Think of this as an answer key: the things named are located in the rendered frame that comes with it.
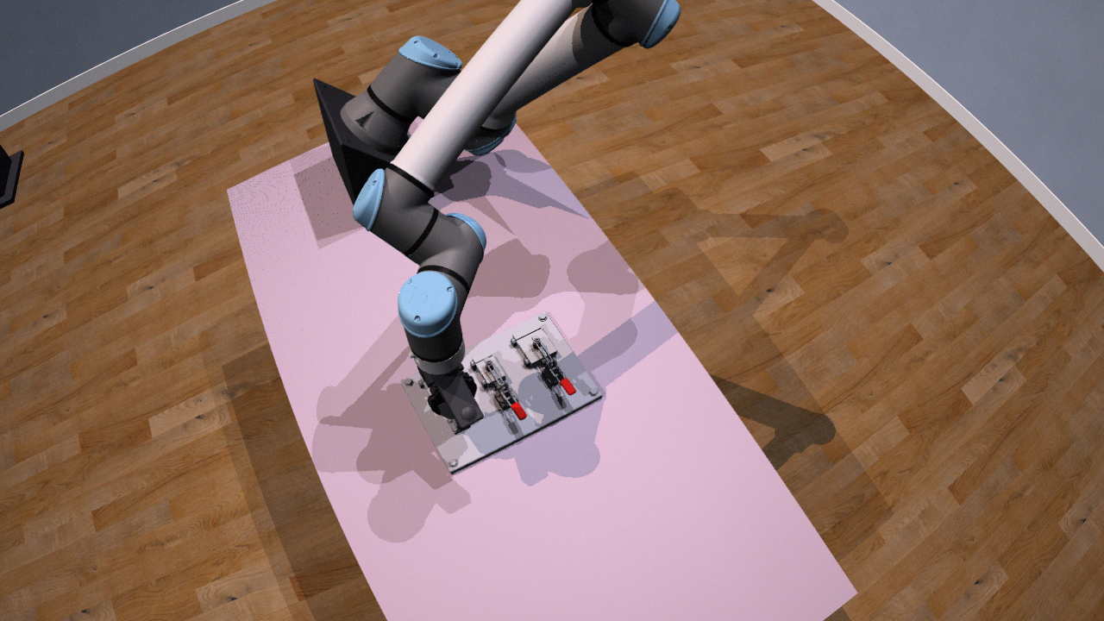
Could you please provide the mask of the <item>grey toggle clamp with red handle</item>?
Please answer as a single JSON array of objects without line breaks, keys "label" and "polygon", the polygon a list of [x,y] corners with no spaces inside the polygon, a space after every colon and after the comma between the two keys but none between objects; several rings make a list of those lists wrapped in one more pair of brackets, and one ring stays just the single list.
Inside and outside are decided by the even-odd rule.
[{"label": "grey toggle clamp with red handle", "polygon": [[[499,376],[499,373],[496,370],[496,368],[493,368],[492,359],[488,359],[488,358],[489,357],[486,357],[484,359],[484,362],[486,364],[486,370],[487,371],[492,371],[493,370],[493,371],[496,371],[497,376]],[[493,376],[493,372],[492,372],[492,376]],[[501,379],[500,376],[499,376],[499,378],[500,378],[502,385],[507,386],[507,388],[505,388],[505,390],[500,390],[500,388],[502,389],[502,385],[499,385],[498,379],[496,377],[493,377],[493,380],[497,381],[497,391],[493,392],[493,398],[498,401],[498,404],[501,406],[502,411],[507,410],[511,406],[511,409],[514,411],[514,414],[517,415],[517,419],[519,419],[519,420],[527,419],[527,413],[526,413],[524,409],[522,409],[522,406],[519,404],[519,398],[516,394],[513,394],[514,391],[512,390],[511,386],[507,385],[507,380],[502,381],[502,379]],[[508,393],[505,393],[505,392],[508,392]]]},{"label": "grey toggle clamp with red handle", "polygon": [[[531,339],[533,341],[533,348],[539,349],[539,351],[541,351],[541,354],[544,357],[544,359],[546,359],[546,356],[549,357],[549,352],[546,351],[546,349],[542,345],[541,339],[539,338],[539,336],[532,336]],[[544,352],[542,352],[542,350],[540,349],[541,346],[542,346],[543,350],[546,352],[546,356],[544,356]],[[553,358],[553,359],[555,359],[555,358]],[[546,382],[548,382],[549,386],[561,385],[561,386],[563,386],[563,388],[564,388],[565,392],[567,392],[567,394],[575,394],[576,390],[575,390],[574,386],[573,385],[569,385],[569,380],[567,380],[567,378],[565,378],[565,377],[567,377],[567,375],[562,371],[562,368],[560,368],[560,365],[558,364],[556,359],[555,359],[555,362],[552,362],[554,365],[553,366],[551,365],[550,361],[552,361],[553,359],[551,357],[549,357],[549,361],[546,359],[546,361],[545,361],[545,368],[542,369],[542,376],[546,379]],[[556,368],[556,369],[553,370],[553,368]]]}]

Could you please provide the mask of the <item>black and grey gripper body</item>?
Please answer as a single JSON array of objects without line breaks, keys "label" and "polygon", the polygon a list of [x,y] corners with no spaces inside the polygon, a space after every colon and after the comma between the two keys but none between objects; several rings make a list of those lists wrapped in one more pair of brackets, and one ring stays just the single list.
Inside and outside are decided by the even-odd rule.
[{"label": "black and grey gripper body", "polygon": [[[418,369],[422,378],[424,379],[424,381],[426,379],[425,385],[427,385],[427,382],[429,382],[429,385],[427,385],[427,386],[429,386],[429,393],[431,393],[431,396],[435,396],[436,403],[437,404],[444,404],[444,402],[445,402],[444,398],[439,393],[439,390],[438,390],[437,386],[435,385],[434,380],[431,378],[429,373],[426,373],[426,371],[422,371],[418,367],[417,367],[417,369]],[[467,373],[467,371],[465,371],[465,373],[464,373],[464,365],[460,364],[458,366],[458,369],[459,369],[459,371],[461,371],[461,377],[464,377],[464,380],[466,381],[466,385],[469,386],[469,388],[470,388],[470,386],[473,386],[473,382],[470,382],[468,380],[470,378],[469,373]]]}]

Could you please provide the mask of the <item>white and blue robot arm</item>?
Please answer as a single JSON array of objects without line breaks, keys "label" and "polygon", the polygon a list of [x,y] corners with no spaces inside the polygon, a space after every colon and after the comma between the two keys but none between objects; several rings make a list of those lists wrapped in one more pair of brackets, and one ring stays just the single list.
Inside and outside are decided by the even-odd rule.
[{"label": "white and blue robot arm", "polygon": [[[576,8],[584,10],[569,17]],[[348,130],[384,154],[399,152],[411,123],[424,119],[397,158],[371,173],[354,220],[420,265],[399,292],[399,319],[408,357],[429,373],[459,428],[484,419],[458,366],[459,318],[486,235],[473,217],[431,207],[431,194],[464,150],[492,152],[524,104],[622,48],[657,46],[679,17],[675,0],[521,0],[464,70],[448,48],[414,36],[342,107]]]}]

